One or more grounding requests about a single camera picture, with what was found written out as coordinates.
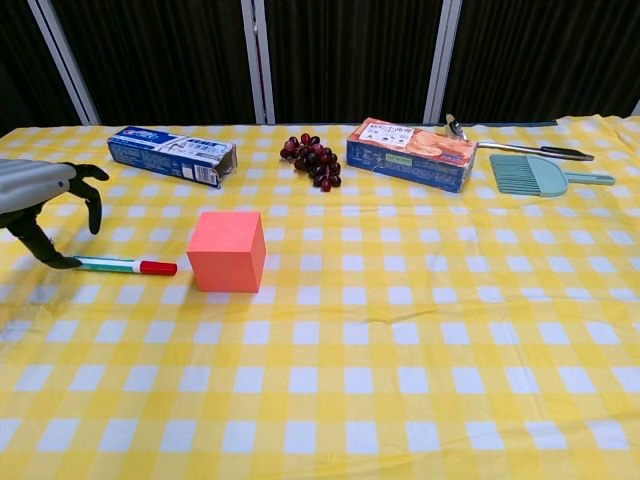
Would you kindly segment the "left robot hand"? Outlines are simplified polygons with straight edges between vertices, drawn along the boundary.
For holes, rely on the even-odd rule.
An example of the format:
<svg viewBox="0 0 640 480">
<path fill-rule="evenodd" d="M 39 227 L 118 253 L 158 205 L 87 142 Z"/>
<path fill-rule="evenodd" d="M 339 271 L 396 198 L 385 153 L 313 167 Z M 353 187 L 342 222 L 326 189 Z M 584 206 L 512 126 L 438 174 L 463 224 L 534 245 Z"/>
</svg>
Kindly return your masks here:
<svg viewBox="0 0 640 480">
<path fill-rule="evenodd" d="M 37 223 L 37 216 L 50 200 L 70 193 L 84 200 L 91 234 L 102 223 L 99 191 L 86 180 L 107 181 L 109 175 L 94 164 L 40 160 L 1 161 L 1 227 L 17 238 L 41 263 L 59 270 L 75 269 L 81 261 L 58 252 Z"/>
</svg>

